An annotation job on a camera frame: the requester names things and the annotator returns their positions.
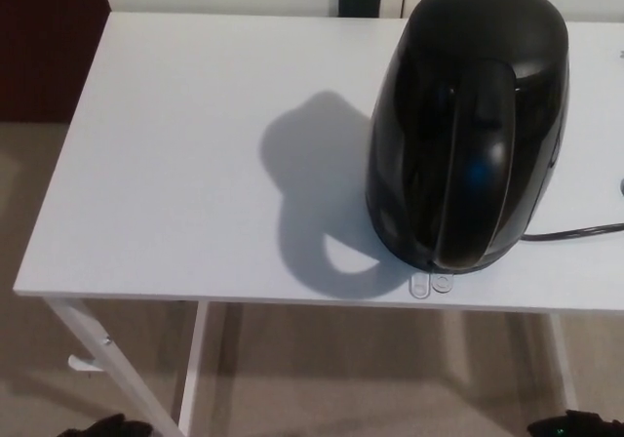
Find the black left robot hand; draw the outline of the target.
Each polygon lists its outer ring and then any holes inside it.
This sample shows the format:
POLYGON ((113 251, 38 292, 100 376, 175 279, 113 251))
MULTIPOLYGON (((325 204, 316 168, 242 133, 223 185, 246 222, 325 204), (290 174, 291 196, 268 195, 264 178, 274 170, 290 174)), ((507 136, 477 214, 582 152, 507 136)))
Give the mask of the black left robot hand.
POLYGON ((150 437, 153 432, 151 424, 118 414, 105 417, 85 429, 66 429, 58 437, 150 437))

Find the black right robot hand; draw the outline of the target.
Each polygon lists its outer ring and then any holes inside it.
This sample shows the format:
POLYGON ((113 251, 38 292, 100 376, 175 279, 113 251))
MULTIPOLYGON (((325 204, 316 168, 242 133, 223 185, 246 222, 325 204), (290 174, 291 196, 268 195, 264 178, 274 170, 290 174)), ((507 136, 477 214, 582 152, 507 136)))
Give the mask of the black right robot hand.
POLYGON ((623 437, 623 423, 603 420, 598 414, 567 410, 564 415, 531 423, 532 437, 623 437))

